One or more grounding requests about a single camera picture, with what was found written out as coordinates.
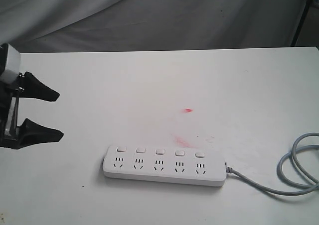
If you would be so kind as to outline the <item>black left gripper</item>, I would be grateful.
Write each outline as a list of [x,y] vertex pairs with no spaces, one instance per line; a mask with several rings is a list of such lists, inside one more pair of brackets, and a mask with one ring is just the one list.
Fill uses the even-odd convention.
[[59,142],[64,133],[41,126],[29,119],[17,125],[19,97],[55,102],[60,94],[39,81],[32,73],[19,74],[11,83],[0,83],[0,146],[22,149],[31,145]]

